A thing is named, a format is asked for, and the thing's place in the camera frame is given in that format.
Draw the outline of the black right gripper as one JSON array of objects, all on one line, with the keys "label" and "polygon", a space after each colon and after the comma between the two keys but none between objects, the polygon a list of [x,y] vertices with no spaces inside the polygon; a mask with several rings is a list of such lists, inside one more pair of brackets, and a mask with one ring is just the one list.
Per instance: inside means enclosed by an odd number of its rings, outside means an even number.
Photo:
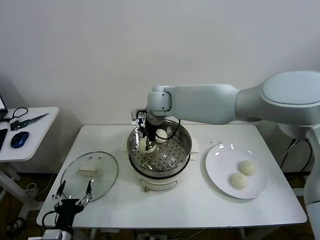
[{"label": "black right gripper", "polygon": [[145,132],[147,137],[144,138],[145,141],[145,151],[148,151],[149,149],[152,150],[156,146],[156,132],[157,132],[157,126],[152,125],[150,122],[145,122]]}]

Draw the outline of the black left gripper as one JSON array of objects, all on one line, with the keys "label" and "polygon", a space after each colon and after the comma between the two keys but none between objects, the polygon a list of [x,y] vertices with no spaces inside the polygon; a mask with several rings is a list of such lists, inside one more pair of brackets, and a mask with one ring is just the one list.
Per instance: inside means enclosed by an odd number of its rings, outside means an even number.
[{"label": "black left gripper", "polygon": [[84,197],[80,200],[78,198],[62,199],[65,185],[66,181],[64,180],[56,193],[51,197],[54,204],[54,211],[58,214],[54,226],[56,229],[70,229],[73,226],[75,216],[82,212],[84,207],[92,201],[91,180],[88,181]]}]

